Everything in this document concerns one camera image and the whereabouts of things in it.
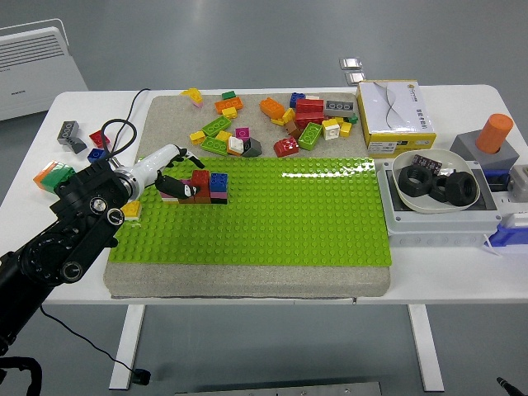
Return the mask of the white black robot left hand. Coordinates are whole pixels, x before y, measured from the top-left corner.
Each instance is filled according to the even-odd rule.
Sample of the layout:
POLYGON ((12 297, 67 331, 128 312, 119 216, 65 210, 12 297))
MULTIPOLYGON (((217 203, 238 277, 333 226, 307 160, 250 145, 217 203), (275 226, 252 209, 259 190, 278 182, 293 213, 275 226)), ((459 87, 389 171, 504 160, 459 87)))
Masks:
POLYGON ((203 162, 191 151, 174 144, 168 144, 136 163, 130 169, 132 185, 130 199, 136 200, 141 197, 148 186, 155 186, 158 191, 177 199, 195 196, 200 191, 199 187, 186 185, 182 181, 163 175, 166 167, 184 159, 190 160, 199 169, 205 168, 203 162))

